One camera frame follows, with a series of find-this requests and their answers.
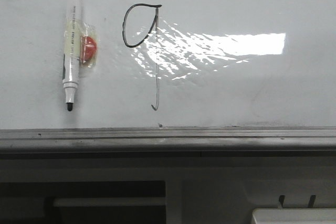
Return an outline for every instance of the white surface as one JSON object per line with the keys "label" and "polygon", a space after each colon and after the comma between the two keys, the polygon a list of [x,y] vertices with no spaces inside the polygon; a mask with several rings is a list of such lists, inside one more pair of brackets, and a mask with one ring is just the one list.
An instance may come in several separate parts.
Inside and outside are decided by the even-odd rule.
{"label": "white surface", "polygon": [[336,209],[256,209],[252,224],[335,224]]}
{"label": "white surface", "polygon": [[[150,106],[155,40],[138,49],[122,41],[123,16],[135,3],[163,5],[157,112]],[[0,0],[0,129],[336,125],[334,0],[83,0],[83,6],[83,19],[100,37],[99,55],[95,69],[81,73],[68,112],[61,81],[66,0]],[[140,7],[130,14],[130,42],[153,15]]]}

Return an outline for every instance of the metal ledge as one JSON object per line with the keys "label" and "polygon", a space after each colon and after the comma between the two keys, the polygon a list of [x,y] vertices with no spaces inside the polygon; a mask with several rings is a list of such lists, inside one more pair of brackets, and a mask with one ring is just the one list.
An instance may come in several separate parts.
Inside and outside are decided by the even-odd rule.
{"label": "metal ledge", "polygon": [[0,130],[0,153],[336,151],[336,127]]}

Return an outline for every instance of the marker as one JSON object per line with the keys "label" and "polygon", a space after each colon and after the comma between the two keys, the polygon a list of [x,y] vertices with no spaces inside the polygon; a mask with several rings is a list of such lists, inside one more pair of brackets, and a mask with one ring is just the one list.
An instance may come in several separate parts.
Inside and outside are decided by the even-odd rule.
{"label": "marker", "polygon": [[82,0],[68,0],[63,56],[63,88],[65,90],[65,100],[68,111],[72,110],[79,82],[81,14]]}

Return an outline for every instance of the whiteboard marker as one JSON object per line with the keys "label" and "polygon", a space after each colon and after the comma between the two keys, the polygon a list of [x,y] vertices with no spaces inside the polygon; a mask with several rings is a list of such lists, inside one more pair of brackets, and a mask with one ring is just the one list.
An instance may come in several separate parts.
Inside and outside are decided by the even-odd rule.
{"label": "whiteboard marker", "polygon": [[64,33],[63,88],[68,111],[72,110],[78,89],[80,58],[80,22],[82,0],[67,0],[66,28]]}

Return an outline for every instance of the whiteboard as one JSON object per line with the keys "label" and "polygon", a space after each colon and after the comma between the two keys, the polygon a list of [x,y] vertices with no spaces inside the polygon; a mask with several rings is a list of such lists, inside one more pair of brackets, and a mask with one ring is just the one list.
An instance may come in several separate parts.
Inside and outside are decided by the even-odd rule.
{"label": "whiteboard", "polygon": [[[155,36],[123,43],[135,3],[163,5],[159,54]],[[335,0],[83,0],[99,49],[72,112],[61,83],[65,8],[0,0],[0,129],[336,125]],[[130,42],[153,16],[132,11]]]}

